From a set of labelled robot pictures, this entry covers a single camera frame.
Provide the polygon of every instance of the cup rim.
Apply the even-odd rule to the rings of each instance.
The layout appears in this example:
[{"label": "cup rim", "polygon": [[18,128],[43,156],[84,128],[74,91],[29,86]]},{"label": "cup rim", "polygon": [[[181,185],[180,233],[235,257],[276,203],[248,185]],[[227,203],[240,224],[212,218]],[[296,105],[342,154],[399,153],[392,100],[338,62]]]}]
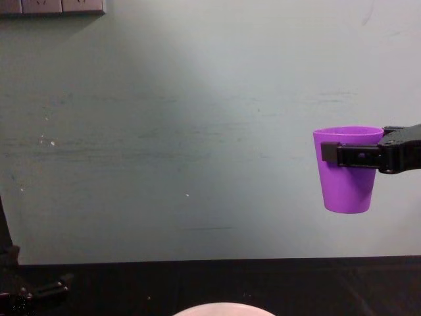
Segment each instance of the cup rim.
[{"label": "cup rim", "polygon": [[[366,129],[364,132],[361,133],[339,133],[336,132],[339,129],[342,130],[352,130],[352,129],[356,129],[356,128],[361,128],[361,129]],[[313,134],[315,135],[336,135],[336,136],[374,136],[374,135],[380,135],[383,134],[384,130],[383,128],[380,127],[374,127],[374,126],[357,126],[357,125],[352,125],[352,126],[335,126],[335,127],[327,127],[327,128],[320,128],[318,130],[315,130],[313,132]]]}]

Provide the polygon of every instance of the wall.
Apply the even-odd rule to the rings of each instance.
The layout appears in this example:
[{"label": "wall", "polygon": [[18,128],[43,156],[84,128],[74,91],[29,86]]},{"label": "wall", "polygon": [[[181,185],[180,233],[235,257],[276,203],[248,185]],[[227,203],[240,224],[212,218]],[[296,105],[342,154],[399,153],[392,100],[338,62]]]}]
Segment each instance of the wall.
[{"label": "wall", "polygon": [[109,0],[0,21],[23,263],[420,254],[420,173],[326,211],[315,128],[420,122],[417,0]]}]

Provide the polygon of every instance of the scuff mark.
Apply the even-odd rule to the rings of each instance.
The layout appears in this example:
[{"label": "scuff mark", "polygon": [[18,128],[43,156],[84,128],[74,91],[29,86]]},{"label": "scuff mark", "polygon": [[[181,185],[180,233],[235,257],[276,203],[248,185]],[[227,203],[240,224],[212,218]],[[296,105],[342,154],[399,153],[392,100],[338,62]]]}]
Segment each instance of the scuff mark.
[{"label": "scuff mark", "polygon": [[182,230],[194,231],[194,230],[227,230],[233,229],[233,227],[193,227],[193,228],[183,228]]},{"label": "scuff mark", "polygon": [[376,2],[376,0],[373,0],[371,2],[370,10],[367,12],[366,16],[361,21],[362,26],[366,26],[368,21],[371,19],[372,15],[373,15],[373,12],[374,12],[374,3],[375,2]]}]

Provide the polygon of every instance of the pink object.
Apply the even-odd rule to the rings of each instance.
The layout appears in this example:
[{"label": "pink object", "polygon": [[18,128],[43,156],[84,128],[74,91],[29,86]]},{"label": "pink object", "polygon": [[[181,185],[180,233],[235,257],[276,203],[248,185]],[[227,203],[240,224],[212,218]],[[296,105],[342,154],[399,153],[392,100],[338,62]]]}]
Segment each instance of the pink object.
[{"label": "pink object", "polygon": [[274,316],[263,309],[237,304],[212,303],[189,308],[175,316]]},{"label": "pink object", "polygon": [[0,16],[4,14],[22,14],[20,0],[0,0]]},{"label": "pink object", "polygon": [[61,0],[22,0],[24,14],[62,13]]},{"label": "pink object", "polygon": [[322,142],[377,144],[383,137],[377,127],[332,127],[313,132],[324,206],[336,213],[362,213],[370,208],[375,169],[345,168],[322,160]]},{"label": "pink object", "polygon": [[103,0],[62,0],[63,12],[104,13]]}]

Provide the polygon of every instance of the wall socket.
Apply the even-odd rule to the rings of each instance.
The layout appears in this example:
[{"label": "wall socket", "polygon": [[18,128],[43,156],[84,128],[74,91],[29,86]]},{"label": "wall socket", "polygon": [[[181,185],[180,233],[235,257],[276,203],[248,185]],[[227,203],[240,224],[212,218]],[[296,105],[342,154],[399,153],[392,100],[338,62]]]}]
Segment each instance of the wall socket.
[{"label": "wall socket", "polygon": [[22,14],[20,0],[0,0],[0,16],[10,14]]},{"label": "wall socket", "polygon": [[105,13],[105,0],[62,0],[64,13]]},{"label": "wall socket", "polygon": [[62,13],[61,0],[22,0],[24,14]]}]

